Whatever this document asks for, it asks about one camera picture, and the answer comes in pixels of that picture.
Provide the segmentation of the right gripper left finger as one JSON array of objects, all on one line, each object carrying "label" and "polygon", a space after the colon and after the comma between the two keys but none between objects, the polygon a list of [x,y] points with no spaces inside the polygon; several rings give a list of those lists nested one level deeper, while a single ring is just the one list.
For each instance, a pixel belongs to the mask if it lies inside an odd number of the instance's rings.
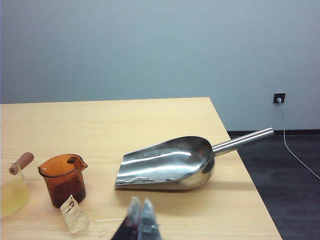
[{"label": "right gripper left finger", "polygon": [[138,238],[138,223],[141,212],[141,202],[132,197],[127,207],[124,220],[112,236],[112,240],[136,240]]}]

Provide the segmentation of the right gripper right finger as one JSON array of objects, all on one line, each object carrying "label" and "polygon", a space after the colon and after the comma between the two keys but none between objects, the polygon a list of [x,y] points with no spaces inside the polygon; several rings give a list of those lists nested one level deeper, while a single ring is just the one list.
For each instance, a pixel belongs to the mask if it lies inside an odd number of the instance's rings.
[{"label": "right gripper right finger", "polygon": [[161,240],[161,233],[157,218],[154,212],[154,206],[151,201],[146,198],[142,210],[139,215],[137,227],[138,240]]}]

